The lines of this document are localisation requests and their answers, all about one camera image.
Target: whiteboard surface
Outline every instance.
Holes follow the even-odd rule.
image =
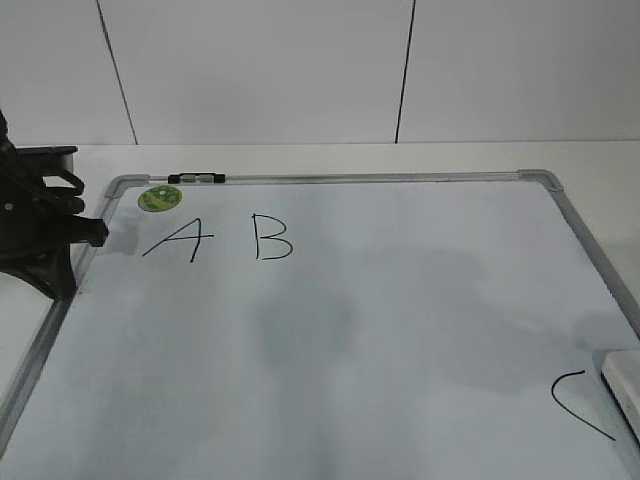
[[[122,198],[0,477],[637,478],[594,355],[639,342],[542,186],[187,187],[160,214],[144,190]],[[291,255],[256,260],[254,213],[287,224]],[[193,263],[195,240],[142,257],[196,217],[215,237]],[[556,393],[616,442],[551,398],[581,369]]]

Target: green round sticker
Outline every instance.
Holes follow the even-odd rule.
[[[182,201],[182,192],[176,187],[163,185],[144,192],[138,198],[138,206],[145,212],[166,212]]]

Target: table surface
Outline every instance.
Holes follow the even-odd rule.
[[[287,146],[80,146],[75,173],[92,214],[109,181],[132,173],[231,175],[490,172],[544,168],[574,206],[627,286],[640,298],[640,142],[435,143]],[[0,398],[50,301],[0,275]]]

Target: black clamp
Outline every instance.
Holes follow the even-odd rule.
[[[225,183],[227,177],[224,173],[176,173],[169,175],[169,185],[184,183]]]
[[[51,298],[76,291],[72,243],[104,245],[102,220],[78,217],[84,183],[70,171],[77,147],[15,148],[0,111],[0,272],[18,277]],[[69,186],[47,186],[59,177]]]

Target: eraser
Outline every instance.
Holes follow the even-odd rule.
[[[602,376],[637,439],[640,439],[640,350],[606,355]]]

